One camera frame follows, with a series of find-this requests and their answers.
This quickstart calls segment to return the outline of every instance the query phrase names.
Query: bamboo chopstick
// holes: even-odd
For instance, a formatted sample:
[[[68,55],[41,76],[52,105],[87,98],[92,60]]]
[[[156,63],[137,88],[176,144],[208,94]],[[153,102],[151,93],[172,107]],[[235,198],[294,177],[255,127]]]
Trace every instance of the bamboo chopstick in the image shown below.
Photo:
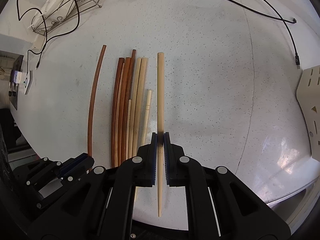
[[[139,127],[140,127],[140,115],[141,115],[141,101],[143,96],[143,87],[144,79],[146,74],[147,67],[147,58],[142,58],[141,68],[139,75],[138,91],[137,91],[137,101],[136,101],[136,110],[134,114],[134,127],[133,127],[133,140],[132,140],[132,156],[137,155],[138,148],[138,136],[139,136]]]
[[[122,152],[122,147],[121,147],[122,133],[123,132],[125,133],[125,130],[122,131],[122,123],[123,123],[123,114],[124,114],[125,91],[127,89],[130,61],[131,61],[131,58],[127,57],[124,62],[122,85],[121,85],[121,92],[120,92],[120,106],[119,106],[119,118],[118,118],[118,166],[121,165],[121,160],[124,159],[124,155],[125,155],[125,152]]]
[[[130,124],[129,124],[128,159],[130,159],[132,157],[134,116],[135,116],[135,111],[136,111],[137,91],[138,91],[140,67],[141,67],[141,58],[138,58],[137,59],[137,65],[136,65],[136,72],[134,74],[134,79],[133,79],[132,101],[131,101],[131,110],[130,110]]]
[[[131,99],[128,102],[128,112],[127,112],[127,127],[125,135],[125,159],[128,159],[128,148],[129,148],[129,123],[130,123],[130,110],[131,110]]]
[[[146,112],[144,114],[144,123],[143,123],[143,130],[142,130],[142,137],[140,145],[145,145],[146,135],[147,135],[147,128],[148,128],[148,117],[150,111],[150,102],[151,102],[151,93],[152,90],[148,90],[147,94],[147,103],[146,103]]]
[[[132,50],[131,60],[130,60],[130,66],[129,66],[129,72],[128,72],[128,81],[127,81],[127,87],[125,91],[125,98],[124,98],[124,113],[123,113],[123,123],[122,123],[122,143],[121,143],[121,163],[126,160],[125,154],[126,154],[126,130],[127,130],[127,118],[128,118],[128,102],[129,97],[131,94],[131,84],[132,84],[132,71],[133,71],[133,65],[134,60],[136,57],[136,50]]]
[[[116,109],[117,109],[117,101],[118,101],[118,92],[120,87],[120,78],[122,65],[124,63],[124,58],[120,57],[118,61],[118,67],[116,72],[116,80],[115,80],[115,88],[113,91],[113,101],[112,101],[112,117],[111,117],[111,167],[115,166],[115,125],[116,125]]]
[[[116,121],[115,121],[115,138],[114,138],[114,165],[118,167],[120,163],[118,163],[118,121],[119,121],[119,107],[120,107],[120,92],[122,87],[122,76],[123,76],[124,63],[122,64],[122,71],[120,75],[120,83],[117,97],[117,107],[116,107]]]
[[[158,168],[158,217],[162,208],[162,170],[163,170],[163,135],[164,135],[164,53],[158,53],[157,67],[157,168]]]
[[[94,110],[94,100],[96,98],[96,91],[97,91],[97,85],[98,85],[98,78],[99,78],[99,73],[100,73],[100,68],[102,65],[102,60],[104,53],[106,51],[107,46],[103,45],[101,52],[100,52],[100,57],[98,60],[96,72],[94,74],[93,78],[93,84],[92,84],[92,90],[91,90],[91,96],[90,96],[90,104],[89,104],[89,117],[88,117],[88,156],[92,157],[92,123],[93,123],[93,110]]]

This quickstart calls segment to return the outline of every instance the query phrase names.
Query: screw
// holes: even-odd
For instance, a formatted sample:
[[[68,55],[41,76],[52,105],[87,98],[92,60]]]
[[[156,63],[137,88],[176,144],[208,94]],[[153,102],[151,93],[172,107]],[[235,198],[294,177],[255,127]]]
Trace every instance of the screw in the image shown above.
[[[187,156],[182,156],[182,157],[180,157],[180,159],[179,159],[182,163],[187,163],[187,162],[189,162],[189,158],[187,157]]]
[[[140,163],[140,162],[142,162],[142,158],[140,156],[135,156],[132,158],[132,162]]]
[[[227,168],[226,167],[223,167],[223,166],[220,166],[217,171],[220,173],[220,174],[226,174],[227,173]]]

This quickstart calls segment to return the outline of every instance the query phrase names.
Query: cable connector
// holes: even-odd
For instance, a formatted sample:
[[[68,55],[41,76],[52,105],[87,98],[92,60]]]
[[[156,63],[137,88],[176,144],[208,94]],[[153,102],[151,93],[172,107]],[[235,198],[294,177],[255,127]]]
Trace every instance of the cable connector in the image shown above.
[[[299,56],[298,56],[298,53],[296,53],[296,65],[300,65],[300,59],[299,59]]]

